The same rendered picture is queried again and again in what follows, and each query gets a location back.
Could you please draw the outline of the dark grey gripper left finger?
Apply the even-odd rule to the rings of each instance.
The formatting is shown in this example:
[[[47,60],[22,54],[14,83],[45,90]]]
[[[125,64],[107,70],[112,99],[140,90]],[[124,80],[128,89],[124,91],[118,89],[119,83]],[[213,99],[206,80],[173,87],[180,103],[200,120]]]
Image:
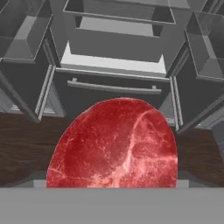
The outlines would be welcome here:
[[[15,187],[15,188],[46,187],[46,171],[37,171],[27,178],[16,181],[14,183],[3,185],[3,188],[8,187]]]

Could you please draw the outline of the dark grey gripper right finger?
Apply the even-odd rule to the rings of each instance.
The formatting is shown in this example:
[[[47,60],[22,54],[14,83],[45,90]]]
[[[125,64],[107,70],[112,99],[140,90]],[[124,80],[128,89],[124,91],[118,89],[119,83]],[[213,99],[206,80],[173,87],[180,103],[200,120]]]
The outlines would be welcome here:
[[[197,178],[189,171],[179,171],[177,188],[220,188],[220,186],[211,181]]]

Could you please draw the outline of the raw red marbled steak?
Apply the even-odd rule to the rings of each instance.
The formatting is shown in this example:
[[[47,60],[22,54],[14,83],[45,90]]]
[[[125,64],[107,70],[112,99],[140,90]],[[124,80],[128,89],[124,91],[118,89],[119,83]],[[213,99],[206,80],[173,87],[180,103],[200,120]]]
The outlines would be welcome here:
[[[96,103],[61,136],[48,187],[174,187],[178,155],[164,116],[149,103],[116,98]]]

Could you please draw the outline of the dark grey fridge door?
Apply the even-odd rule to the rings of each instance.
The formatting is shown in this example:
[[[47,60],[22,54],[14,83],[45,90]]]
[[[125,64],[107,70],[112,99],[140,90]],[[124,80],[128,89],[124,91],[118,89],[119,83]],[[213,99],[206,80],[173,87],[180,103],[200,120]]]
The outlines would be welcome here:
[[[65,115],[53,83],[60,61],[52,21],[53,15],[34,60],[0,59],[0,111],[25,114],[35,123]]]
[[[168,78],[170,90],[159,110],[174,121],[178,134],[195,128],[224,105],[222,84],[199,78],[187,43],[180,48]]]

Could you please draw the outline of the dark grey fridge drawer front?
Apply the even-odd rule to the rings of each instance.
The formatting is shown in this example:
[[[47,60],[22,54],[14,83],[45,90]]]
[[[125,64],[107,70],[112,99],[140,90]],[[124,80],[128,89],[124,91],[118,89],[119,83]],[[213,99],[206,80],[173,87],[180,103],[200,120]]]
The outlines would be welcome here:
[[[151,89],[153,86],[155,86],[157,89],[161,89],[162,93],[125,94],[119,92],[69,87],[67,82],[71,81],[73,78],[77,78],[79,82],[126,88]],[[118,97],[141,99],[159,110],[170,90],[170,81],[168,78],[130,76],[117,73],[94,73],[65,68],[56,69],[53,82],[54,86],[56,87],[59,100],[62,104],[62,108],[66,113],[66,117],[71,121],[74,120],[81,112],[85,111],[97,102]],[[173,120],[168,120],[166,117],[165,119],[169,125],[174,126]]]

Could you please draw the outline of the white fridge shelf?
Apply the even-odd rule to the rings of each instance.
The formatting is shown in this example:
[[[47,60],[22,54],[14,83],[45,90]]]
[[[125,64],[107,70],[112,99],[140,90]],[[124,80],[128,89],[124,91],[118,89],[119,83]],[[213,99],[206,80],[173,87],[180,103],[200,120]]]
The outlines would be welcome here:
[[[72,54],[69,43],[66,43],[60,66],[66,69],[99,73],[134,74],[159,78],[166,76],[164,56],[161,56],[159,62],[144,62],[78,55]]]

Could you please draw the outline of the clear fridge door bin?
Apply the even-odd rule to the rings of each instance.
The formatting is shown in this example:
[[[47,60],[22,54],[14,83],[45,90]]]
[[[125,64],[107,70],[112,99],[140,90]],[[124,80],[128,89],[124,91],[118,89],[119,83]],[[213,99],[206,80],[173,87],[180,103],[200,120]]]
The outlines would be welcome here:
[[[34,60],[52,18],[49,0],[0,0],[0,60]]]
[[[197,78],[224,82],[224,17],[194,11],[185,36]]]

